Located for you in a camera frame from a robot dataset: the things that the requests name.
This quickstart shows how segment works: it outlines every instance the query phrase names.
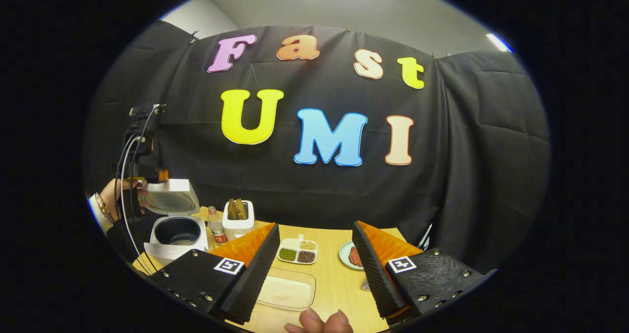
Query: sleeve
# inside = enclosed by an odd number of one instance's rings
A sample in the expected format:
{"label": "sleeve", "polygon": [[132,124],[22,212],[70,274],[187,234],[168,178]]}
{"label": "sleeve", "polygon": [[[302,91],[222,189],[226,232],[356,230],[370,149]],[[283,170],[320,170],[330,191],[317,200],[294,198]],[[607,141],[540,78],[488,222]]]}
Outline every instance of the sleeve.
{"label": "sleeve", "polygon": [[93,194],[88,199],[88,203],[89,203],[90,209],[92,210],[92,214],[94,214],[94,219],[96,220],[98,225],[101,226],[101,229],[103,230],[104,234],[107,234],[107,231],[113,227],[113,224],[107,221],[107,218],[101,211],[101,208],[98,207],[96,203],[96,194]]}

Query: ceiling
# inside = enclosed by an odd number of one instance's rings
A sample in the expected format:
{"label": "ceiling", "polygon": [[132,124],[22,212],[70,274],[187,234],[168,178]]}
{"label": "ceiling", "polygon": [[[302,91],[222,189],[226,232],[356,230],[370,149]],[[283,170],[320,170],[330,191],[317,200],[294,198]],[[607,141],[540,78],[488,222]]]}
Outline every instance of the ceiling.
{"label": "ceiling", "polygon": [[490,30],[442,0],[211,0],[239,28],[348,27],[436,57],[497,48]]}

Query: white divided dish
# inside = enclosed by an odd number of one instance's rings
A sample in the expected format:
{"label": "white divided dish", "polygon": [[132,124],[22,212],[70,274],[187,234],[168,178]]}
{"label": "white divided dish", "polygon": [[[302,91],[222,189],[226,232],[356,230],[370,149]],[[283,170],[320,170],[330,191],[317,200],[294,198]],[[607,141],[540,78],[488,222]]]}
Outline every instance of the white divided dish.
{"label": "white divided dish", "polygon": [[[311,248],[314,247],[314,250],[301,248],[303,246],[310,246]],[[279,254],[280,254],[282,249],[294,250],[295,251],[295,259],[292,260],[292,261],[289,261],[287,259],[282,259],[279,256]],[[280,261],[288,262],[288,263],[313,264],[314,262],[316,262],[318,250],[319,250],[319,245],[317,245],[315,243],[315,241],[305,240],[304,239],[304,235],[299,235],[299,239],[283,239],[282,243],[280,243],[279,248],[277,249],[276,257]],[[299,262],[299,255],[300,255],[301,252],[304,252],[304,253],[312,252],[312,253],[314,253],[314,259],[312,259],[311,262]]]}

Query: letter m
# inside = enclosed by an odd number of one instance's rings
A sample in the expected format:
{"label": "letter m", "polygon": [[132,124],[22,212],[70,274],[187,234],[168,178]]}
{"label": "letter m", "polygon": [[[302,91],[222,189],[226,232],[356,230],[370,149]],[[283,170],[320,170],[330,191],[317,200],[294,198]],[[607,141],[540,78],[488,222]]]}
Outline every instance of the letter m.
{"label": "letter m", "polygon": [[367,118],[363,114],[346,114],[337,128],[332,132],[330,123],[325,118],[323,111],[317,109],[302,109],[297,111],[297,116],[303,124],[301,132],[301,146],[299,154],[294,160],[298,164],[314,164],[317,157],[314,154],[315,145],[324,163],[330,162],[337,149],[339,155],[334,162],[342,167],[358,167],[362,164],[360,158],[360,136],[362,127],[367,124]]}

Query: wooden table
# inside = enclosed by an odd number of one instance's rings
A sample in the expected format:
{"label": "wooden table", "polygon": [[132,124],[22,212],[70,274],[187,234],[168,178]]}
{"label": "wooden table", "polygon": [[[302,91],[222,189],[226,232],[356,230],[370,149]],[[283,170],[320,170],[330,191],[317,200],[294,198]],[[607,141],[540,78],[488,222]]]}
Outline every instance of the wooden table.
{"label": "wooden table", "polygon": [[[202,206],[200,212],[193,216],[203,220],[219,221],[223,214],[217,211],[216,215],[208,217],[207,208]],[[267,224],[267,222],[256,221],[256,228]],[[216,246],[209,228],[206,230],[211,245]],[[384,228],[383,231],[404,240],[397,228]],[[352,240],[352,230],[280,225],[279,232],[280,241],[285,238],[297,238],[303,234],[304,239],[317,243],[318,254],[314,264],[286,263],[275,258],[272,267],[307,273],[316,278],[316,291],[311,307],[319,313],[321,319],[327,320],[330,315],[340,309],[347,315],[356,333],[379,332],[389,327],[384,319],[380,319],[371,292],[360,289],[366,279],[365,272],[348,268],[339,259],[339,248]],[[133,266],[145,272],[137,259],[133,262]],[[157,270],[161,269],[159,264],[156,263],[155,266]],[[301,326],[299,313],[256,304],[249,322],[245,322],[242,326],[228,322],[257,333],[281,333],[285,332],[286,323]]]}

